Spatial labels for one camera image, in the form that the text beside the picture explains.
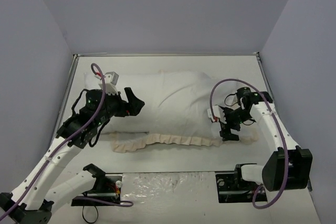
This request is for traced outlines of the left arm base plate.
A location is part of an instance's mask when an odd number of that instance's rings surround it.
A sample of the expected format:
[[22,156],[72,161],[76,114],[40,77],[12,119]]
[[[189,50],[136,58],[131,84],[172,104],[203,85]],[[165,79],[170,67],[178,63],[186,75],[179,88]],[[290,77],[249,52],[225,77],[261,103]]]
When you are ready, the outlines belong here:
[[88,197],[97,199],[99,201],[106,201],[109,203],[120,204],[121,186],[122,186],[121,174],[106,174],[103,180],[100,180],[98,183],[95,183],[93,189],[78,195],[75,199],[71,201],[70,205],[72,207],[108,206],[105,203],[78,199],[78,197]]

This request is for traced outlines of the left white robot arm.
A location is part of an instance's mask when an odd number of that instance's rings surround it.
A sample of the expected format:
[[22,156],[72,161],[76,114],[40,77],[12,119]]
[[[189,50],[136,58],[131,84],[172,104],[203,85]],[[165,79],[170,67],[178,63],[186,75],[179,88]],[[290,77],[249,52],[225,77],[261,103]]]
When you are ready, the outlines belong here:
[[62,171],[103,126],[116,117],[137,116],[145,103],[131,88],[125,88],[127,100],[120,93],[107,94],[95,89],[86,91],[86,103],[73,112],[56,133],[46,154],[27,178],[10,193],[1,193],[4,217],[15,223],[48,223],[52,215],[67,202],[89,190],[101,191],[106,185],[105,172],[89,164],[72,179],[53,187]]

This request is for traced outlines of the white pillowcase with cream ruffle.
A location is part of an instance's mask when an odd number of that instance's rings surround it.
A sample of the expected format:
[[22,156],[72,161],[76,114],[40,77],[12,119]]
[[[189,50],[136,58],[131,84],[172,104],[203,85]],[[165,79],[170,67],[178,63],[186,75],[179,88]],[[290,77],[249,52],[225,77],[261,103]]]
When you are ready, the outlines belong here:
[[203,72],[129,74],[118,85],[132,88],[145,105],[137,116],[112,118],[107,131],[117,153],[134,152],[154,143],[220,146],[220,125],[208,117],[210,103],[223,105],[238,88],[227,82],[210,95],[218,81]]

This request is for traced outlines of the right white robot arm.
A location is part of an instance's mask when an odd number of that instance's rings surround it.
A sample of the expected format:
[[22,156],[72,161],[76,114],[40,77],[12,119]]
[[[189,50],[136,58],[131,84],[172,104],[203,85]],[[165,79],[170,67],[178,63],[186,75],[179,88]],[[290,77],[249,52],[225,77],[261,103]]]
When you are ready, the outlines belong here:
[[220,123],[223,141],[239,141],[241,124],[254,121],[270,149],[270,157],[265,165],[253,163],[238,164],[233,175],[233,183],[244,189],[251,182],[262,184],[268,191],[278,191],[285,183],[286,190],[307,187],[312,153],[303,149],[290,136],[281,122],[271,96],[266,91],[252,92],[243,87],[235,94],[238,108],[215,106],[215,116]]

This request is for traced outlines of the white pillow insert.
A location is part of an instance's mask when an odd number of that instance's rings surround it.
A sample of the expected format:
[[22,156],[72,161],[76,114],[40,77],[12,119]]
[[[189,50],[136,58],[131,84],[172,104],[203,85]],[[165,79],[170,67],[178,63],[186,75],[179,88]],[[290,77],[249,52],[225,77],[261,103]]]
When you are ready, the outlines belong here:
[[144,101],[145,106],[137,116],[124,118],[112,117],[103,132],[149,132],[154,123],[156,113],[155,102],[159,97],[159,89],[163,75],[154,74],[120,74],[117,82],[117,90],[121,92],[121,98],[128,101],[124,88],[130,87],[134,95]]

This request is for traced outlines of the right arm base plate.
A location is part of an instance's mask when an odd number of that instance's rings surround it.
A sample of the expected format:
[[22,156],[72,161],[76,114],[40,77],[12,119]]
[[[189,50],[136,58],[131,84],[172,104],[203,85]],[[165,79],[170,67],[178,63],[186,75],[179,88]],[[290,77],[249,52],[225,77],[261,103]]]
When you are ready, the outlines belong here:
[[250,203],[258,187],[254,182],[236,183],[233,172],[215,173],[220,204]]

